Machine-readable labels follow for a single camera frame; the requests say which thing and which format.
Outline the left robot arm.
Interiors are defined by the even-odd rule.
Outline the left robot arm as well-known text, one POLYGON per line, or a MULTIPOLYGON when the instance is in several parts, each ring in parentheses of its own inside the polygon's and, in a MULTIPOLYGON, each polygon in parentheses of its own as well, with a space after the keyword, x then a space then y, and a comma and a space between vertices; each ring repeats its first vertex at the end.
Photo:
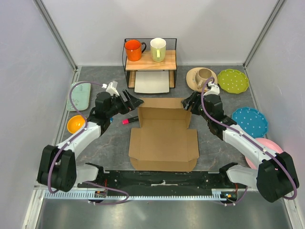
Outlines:
POLYGON ((56 146, 44 147, 37 175, 38 183, 46 185, 51 193, 58 190, 68 192, 74 185, 86 181, 93 187, 104 184, 105 177, 99 173, 100 166, 90 163, 77 166, 76 158, 92 141, 104 134, 113 116, 124 115, 144 103, 126 90, 123 90, 123 94, 98 93, 95 106, 83 127, 56 146))

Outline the brown cardboard paper box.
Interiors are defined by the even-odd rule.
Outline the brown cardboard paper box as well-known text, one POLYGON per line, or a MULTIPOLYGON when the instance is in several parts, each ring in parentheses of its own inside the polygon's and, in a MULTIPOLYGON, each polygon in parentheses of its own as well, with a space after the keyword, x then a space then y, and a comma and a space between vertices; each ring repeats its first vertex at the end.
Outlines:
POLYGON ((143 98, 139 128, 131 129, 129 158, 141 171, 190 172, 199 158, 198 135, 190 129, 192 113, 182 98, 143 98))

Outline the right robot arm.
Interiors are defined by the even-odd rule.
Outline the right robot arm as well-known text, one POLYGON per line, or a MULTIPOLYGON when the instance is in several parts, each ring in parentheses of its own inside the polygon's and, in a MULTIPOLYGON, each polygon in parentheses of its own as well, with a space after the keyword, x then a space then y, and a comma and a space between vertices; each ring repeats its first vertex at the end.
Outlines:
POLYGON ((225 172, 218 176, 222 187, 228 188, 234 183, 253 187, 271 203, 280 198, 294 200, 297 197, 299 181, 291 155, 277 153, 244 132, 236 121, 224 114, 219 95, 201 95, 194 91, 181 103, 184 110, 202 116, 213 135, 236 148, 256 166, 256 169, 227 166, 225 172))

